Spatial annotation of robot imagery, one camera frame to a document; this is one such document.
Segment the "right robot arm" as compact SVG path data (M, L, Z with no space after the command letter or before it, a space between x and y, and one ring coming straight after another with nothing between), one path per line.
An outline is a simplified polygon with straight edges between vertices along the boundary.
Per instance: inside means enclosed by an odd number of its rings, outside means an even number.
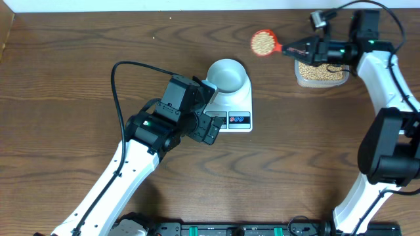
M312 36L284 45L282 52L308 66L346 65L364 82L375 119L358 149L358 177L323 235L360 235L381 205L419 178L419 102L398 67L397 48L379 38L379 11L357 10L347 41L331 39L337 9L311 13Z

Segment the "red measuring scoop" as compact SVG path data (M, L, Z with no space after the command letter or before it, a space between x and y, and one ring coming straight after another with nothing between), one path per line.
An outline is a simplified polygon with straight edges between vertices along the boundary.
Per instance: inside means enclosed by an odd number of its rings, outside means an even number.
M282 52L282 45L272 30L262 29L252 36L251 50L257 56L268 56L274 52Z

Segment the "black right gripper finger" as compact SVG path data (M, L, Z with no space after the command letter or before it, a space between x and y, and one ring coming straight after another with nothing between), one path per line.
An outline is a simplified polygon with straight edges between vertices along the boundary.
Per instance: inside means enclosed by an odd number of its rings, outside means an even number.
M310 51L313 49L318 43L318 36L310 36L305 37L303 39L299 39L298 41L288 43L283 45L283 51L292 51L292 50L301 50L301 51Z
M286 49L283 50L285 56L292 57L294 60L297 60L302 63L310 63L310 54L305 50L297 49Z

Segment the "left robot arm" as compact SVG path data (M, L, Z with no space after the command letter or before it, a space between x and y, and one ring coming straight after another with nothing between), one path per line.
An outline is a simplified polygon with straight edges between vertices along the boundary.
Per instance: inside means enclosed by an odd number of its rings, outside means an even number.
M202 98L149 101L121 128L121 141L110 164L52 235L108 235L139 185L182 137L214 144L222 121L203 113L207 104Z

